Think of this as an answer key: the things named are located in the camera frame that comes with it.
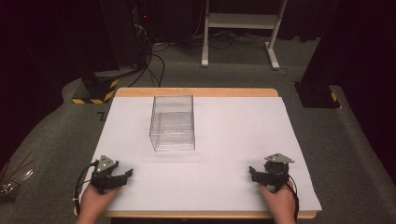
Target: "white metal stand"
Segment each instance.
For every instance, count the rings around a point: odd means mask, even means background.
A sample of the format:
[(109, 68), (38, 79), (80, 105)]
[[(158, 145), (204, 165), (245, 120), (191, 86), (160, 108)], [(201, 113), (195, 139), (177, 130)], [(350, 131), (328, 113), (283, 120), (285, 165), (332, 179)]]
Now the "white metal stand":
[(202, 51), (202, 67), (209, 66), (209, 48), (208, 48), (208, 31), (209, 27), (222, 28), (245, 28), (245, 29), (263, 29), (273, 30), (270, 42), (265, 42), (271, 65), (274, 70), (279, 69), (274, 53), (274, 44), (276, 35), (282, 22), (283, 12), (285, 11), (288, 0), (281, 0), (281, 5), (276, 15), (254, 15), (254, 14), (230, 14), (230, 13), (209, 13), (209, 0), (206, 0), (205, 10), (205, 33), (204, 45)]

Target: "transparent container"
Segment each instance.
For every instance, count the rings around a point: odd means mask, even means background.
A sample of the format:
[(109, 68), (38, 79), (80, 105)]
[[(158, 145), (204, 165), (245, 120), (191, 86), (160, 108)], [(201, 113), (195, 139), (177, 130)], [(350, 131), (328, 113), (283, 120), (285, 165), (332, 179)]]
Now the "transparent container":
[(149, 137), (154, 150), (195, 149), (193, 96), (154, 96)]

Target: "white paper sheet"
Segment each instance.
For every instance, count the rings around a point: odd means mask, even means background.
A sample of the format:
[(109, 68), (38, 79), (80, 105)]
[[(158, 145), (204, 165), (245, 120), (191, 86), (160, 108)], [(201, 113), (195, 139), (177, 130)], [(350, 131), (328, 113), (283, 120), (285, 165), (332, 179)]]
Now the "white paper sheet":
[(152, 97), (116, 97), (92, 160), (120, 161), (133, 175), (107, 211), (268, 211), (248, 167), (264, 157), (295, 160), (300, 211), (320, 211), (303, 154), (280, 97), (194, 97), (195, 150), (154, 151)]

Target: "table edge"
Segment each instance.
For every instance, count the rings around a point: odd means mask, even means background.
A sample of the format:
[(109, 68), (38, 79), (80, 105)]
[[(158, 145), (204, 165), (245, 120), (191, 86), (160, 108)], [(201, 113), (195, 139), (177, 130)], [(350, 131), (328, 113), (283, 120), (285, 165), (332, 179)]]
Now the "table edge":
[[(299, 219), (310, 219), (317, 211), (300, 211)], [(103, 217), (144, 217), (144, 218), (241, 218), (241, 219), (271, 219), (270, 212), (226, 212), (226, 211), (128, 211), (104, 212)]]
[(119, 88), (115, 97), (192, 94), (198, 97), (278, 97), (270, 88)]

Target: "human hand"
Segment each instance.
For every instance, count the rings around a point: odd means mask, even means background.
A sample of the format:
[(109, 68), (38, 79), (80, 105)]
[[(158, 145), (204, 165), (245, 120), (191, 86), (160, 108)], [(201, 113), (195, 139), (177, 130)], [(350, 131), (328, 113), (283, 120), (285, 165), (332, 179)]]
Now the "human hand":
[(295, 224), (295, 201), (291, 189), (285, 184), (279, 191), (271, 192), (265, 185), (259, 184), (262, 197), (267, 202), (276, 224)]
[(120, 190), (121, 187), (112, 189), (106, 194), (101, 194), (96, 187), (89, 184), (82, 194), (80, 212), (76, 224), (95, 223), (96, 219), (105, 212)]

